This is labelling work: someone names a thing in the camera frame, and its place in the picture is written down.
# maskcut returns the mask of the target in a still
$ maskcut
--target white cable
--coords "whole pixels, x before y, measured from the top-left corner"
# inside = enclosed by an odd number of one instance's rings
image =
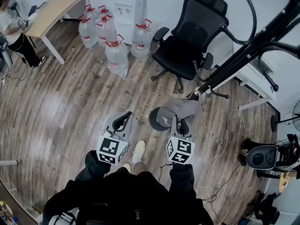
[[[207,179],[208,179],[208,176],[209,176],[209,173],[210,173],[210,168],[214,165],[214,163],[215,163],[215,162],[222,156],[222,154],[225,152],[225,149],[226,149],[226,146],[227,146],[227,143],[228,143],[229,119],[230,119],[230,116],[231,116],[231,114],[232,114],[233,111],[239,111],[239,112],[240,112],[240,114],[242,115],[244,128],[245,128],[247,131],[249,131],[249,130],[251,130],[251,129],[253,128],[254,123],[255,123],[255,120],[256,120],[257,106],[256,106],[256,112],[255,112],[254,121],[253,121],[253,124],[252,124],[252,126],[251,126],[250,128],[246,128],[246,126],[245,126],[245,121],[244,121],[244,117],[243,117],[243,114],[242,114],[242,111],[241,111],[241,110],[239,110],[239,109],[233,109],[233,110],[230,112],[229,117],[228,117],[228,120],[227,120],[227,131],[226,131],[226,144],[225,144],[225,147],[224,147],[223,151],[221,152],[221,154],[213,161],[213,163],[212,163],[212,164],[210,165],[210,167],[208,168],[207,176],[206,176],[206,179],[205,179],[205,186],[199,187],[198,190],[197,190],[197,193],[196,193],[196,197],[198,198],[198,192],[199,192],[199,190],[200,190],[201,188],[205,188],[204,194],[203,194],[203,196],[202,196],[201,199],[203,200],[203,198],[204,198],[204,196],[205,196],[205,193],[207,193],[208,198],[209,198],[209,199],[208,199],[209,202],[208,202],[208,204],[207,204],[204,208],[207,208],[207,206],[212,202],[212,201],[211,201],[211,198],[210,198],[210,194],[209,194],[209,192],[208,192],[208,188],[207,188]]]

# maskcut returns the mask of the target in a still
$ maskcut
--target hand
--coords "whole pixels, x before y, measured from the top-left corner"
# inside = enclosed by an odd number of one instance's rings
[[[290,178],[296,178],[297,177],[297,171],[291,171],[288,176]]]

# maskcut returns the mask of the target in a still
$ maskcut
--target wooden desk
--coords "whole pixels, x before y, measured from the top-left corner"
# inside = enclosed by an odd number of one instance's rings
[[[53,45],[46,37],[46,33],[50,28],[81,0],[49,0],[48,4],[39,12],[34,23],[25,31],[26,36],[41,38],[49,50],[54,54],[61,64],[65,61],[55,50]]]

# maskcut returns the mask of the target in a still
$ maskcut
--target black jacket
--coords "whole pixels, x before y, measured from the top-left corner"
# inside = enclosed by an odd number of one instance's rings
[[[173,165],[167,191],[150,172],[135,176],[120,168],[104,178],[110,164],[99,162],[95,151],[87,154],[85,164],[75,181],[46,203],[43,225],[76,207],[80,209],[77,225],[213,224],[202,200],[196,199],[191,165]]]

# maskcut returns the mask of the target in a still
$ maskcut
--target electric fan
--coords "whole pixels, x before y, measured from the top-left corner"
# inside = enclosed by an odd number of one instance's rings
[[[10,0],[6,8],[8,14],[11,18],[19,18],[20,16],[20,7],[16,0]]]
[[[286,119],[283,121],[278,121],[277,116],[273,115],[271,117],[271,128],[273,132],[277,131],[277,126],[279,123],[292,121],[295,128],[300,132],[300,101],[298,101],[294,107],[294,110],[292,112],[292,118]]]

